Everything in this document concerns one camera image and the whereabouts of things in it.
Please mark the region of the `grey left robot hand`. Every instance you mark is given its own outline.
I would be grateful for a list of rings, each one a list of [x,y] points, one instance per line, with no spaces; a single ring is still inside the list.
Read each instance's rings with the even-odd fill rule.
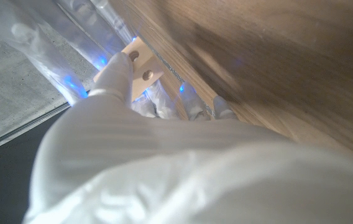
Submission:
[[[148,118],[132,62],[114,55],[47,131],[24,223],[353,223],[353,154],[233,117]]]

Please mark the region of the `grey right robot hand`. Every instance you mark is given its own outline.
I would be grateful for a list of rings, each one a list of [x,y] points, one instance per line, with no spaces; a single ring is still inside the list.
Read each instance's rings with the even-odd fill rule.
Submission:
[[[0,36],[23,53],[71,105],[88,95],[43,26],[63,37],[97,70],[135,39],[107,0],[0,0]]]

